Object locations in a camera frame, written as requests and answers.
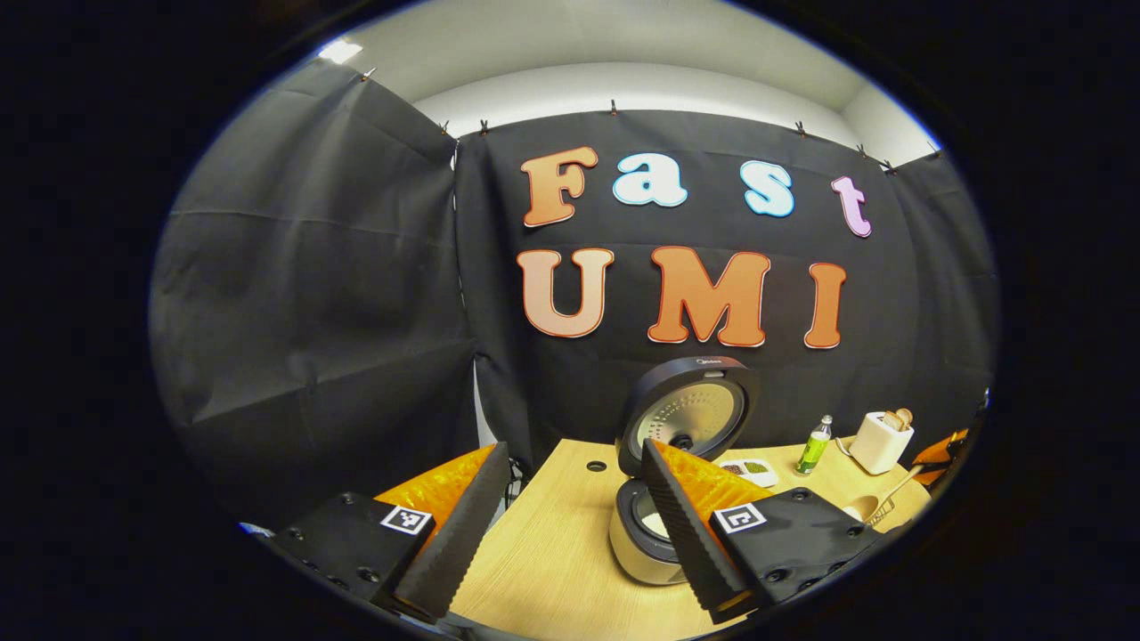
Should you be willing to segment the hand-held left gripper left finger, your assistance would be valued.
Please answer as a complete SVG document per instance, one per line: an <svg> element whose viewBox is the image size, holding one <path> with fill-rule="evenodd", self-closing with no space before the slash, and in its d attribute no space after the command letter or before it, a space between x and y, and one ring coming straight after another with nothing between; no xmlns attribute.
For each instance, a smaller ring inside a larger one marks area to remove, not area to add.
<svg viewBox="0 0 1140 641"><path fill-rule="evenodd" d="M471 451L376 496L340 492L264 539L337 592L435 623L508 486L507 443Z"/></svg>

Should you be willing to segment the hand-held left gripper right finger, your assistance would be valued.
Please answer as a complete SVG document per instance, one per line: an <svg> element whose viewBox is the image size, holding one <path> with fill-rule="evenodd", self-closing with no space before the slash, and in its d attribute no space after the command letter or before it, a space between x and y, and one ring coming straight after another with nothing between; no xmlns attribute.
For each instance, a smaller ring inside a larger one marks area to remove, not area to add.
<svg viewBox="0 0 1140 641"><path fill-rule="evenodd" d="M801 599L883 545L815 490L764 490L668 443L643 443L640 470L712 623Z"/></svg>

